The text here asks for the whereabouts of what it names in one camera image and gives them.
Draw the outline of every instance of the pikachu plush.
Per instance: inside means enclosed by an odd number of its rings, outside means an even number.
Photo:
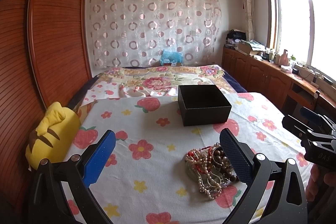
[[[51,104],[45,116],[29,135],[26,158],[35,170],[42,159],[61,162],[79,130],[81,123],[75,112],[62,107],[59,102]]]

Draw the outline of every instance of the floral blanket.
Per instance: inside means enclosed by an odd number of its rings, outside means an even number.
[[[82,154],[106,130],[115,132],[115,149],[98,181],[90,185],[114,224],[223,223],[246,185],[230,182],[217,199],[209,201],[199,192],[198,182],[187,175],[184,157],[190,149],[219,142],[226,127],[254,153],[275,161],[295,159],[306,186],[312,164],[304,159],[300,140],[283,129],[283,114],[258,93],[225,97],[232,105],[226,123],[191,127],[182,124],[177,96],[98,100],[65,160]],[[262,215],[273,184],[268,183],[252,222]],[[84,223],[67,184],[63,186],[73,215]]]
[[[99,75],[75,111],[87,114],[99,99],[122,97],[176,96],[179,85],[217,85],[223,93],[236,93],[217,66],[113,68]]]

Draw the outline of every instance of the blue gripper pad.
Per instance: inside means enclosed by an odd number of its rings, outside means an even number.
[[[254,162],[251,150],[247,144],[240,143],[228,128],[224,128],[219,135],[220,145],[235,170],[239,180],[247,186],[253,182]]]
[[[116,136],[112,130],[108,130],[97,144],[95,151],[84,166],[83,183],[88,188],[96,183],[107,160],[116,146]]]

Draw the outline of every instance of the wooden window frame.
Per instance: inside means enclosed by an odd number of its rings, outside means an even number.
[[[268,0],[268,32],[267,32],[267,48],[276,47],[276,37],[278,35],[278,7],[276,0]]]

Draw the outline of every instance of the curtain with circle pattern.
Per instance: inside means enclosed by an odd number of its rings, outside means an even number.
[[[155,65],[163,50],[185,65],[213,63],[218,0],[87,0],[89,34],[100,68]]]

